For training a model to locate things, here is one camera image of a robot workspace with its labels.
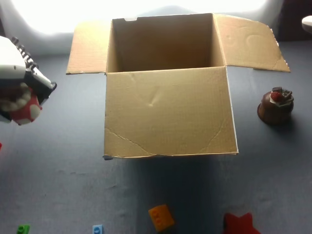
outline table surface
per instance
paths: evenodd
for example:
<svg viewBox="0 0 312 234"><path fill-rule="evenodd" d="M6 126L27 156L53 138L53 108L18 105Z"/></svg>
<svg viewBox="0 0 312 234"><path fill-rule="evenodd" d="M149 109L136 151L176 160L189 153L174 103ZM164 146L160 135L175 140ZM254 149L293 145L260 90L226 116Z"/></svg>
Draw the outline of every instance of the table surface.
<svg viewBox="0 0 312 234"><path fill-rule="evenodd" d="M0 123L0 233L156 233L148 210L166 203L179 234L222 232L224 213L253 214L264 234L312 230L312 41L280 43L292 72L228 67L239 154L114 159L101 156L105 77L66 76L68 56L38 58L58 83L33 124ZM264 93L293 91L292 121L256 114Z"/></svg>

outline cardboard box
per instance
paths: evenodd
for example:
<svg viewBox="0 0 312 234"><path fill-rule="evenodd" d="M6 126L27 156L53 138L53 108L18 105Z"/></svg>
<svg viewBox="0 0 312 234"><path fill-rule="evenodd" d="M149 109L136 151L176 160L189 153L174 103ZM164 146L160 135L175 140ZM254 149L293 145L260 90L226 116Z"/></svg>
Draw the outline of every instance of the cardboard box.
<svg viewBox="0 0 312 234"><path fill-rule="evenodd" d="M82 23L67 74L107 76L106 155L237 154L226 66L290 71L268 26L194 14Z"/></svg>

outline red star-shaped toy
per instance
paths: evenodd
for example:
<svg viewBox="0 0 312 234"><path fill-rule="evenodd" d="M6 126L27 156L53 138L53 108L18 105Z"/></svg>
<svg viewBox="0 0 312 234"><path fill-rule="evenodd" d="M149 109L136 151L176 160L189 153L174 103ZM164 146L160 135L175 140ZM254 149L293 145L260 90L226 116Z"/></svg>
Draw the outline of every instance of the red star-shaped toy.
<svg viewBox="0 0 312 234"><path fill-rule="evenodd" d="M233 214L224 215L223 234L261 234L253 227L253 216L247 213L242 217Z"/></svg>

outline green toy brick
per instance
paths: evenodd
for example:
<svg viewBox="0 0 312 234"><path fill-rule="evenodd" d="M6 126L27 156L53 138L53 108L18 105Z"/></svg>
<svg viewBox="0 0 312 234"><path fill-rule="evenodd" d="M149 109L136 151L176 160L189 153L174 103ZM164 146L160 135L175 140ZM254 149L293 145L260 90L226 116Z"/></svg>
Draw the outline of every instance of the green toy brick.
<svg viewBox="0 0 312 234"><path fill-rule="evenodd" d="M30 226L29 225L19 225L17 234L28 234Z"/></svg>

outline orange block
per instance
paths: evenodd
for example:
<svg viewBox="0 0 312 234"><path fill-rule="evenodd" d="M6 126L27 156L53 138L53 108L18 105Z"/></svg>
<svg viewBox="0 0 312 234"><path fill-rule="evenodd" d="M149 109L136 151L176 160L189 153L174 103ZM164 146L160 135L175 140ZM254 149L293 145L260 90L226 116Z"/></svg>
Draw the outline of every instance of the orange block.
<svg viewBox="0 0 312 234"><path fill-rule="evenodd" d="M161 232L175 224L167 205L156 206L148 211L154 223L155 229Z"/></svg>

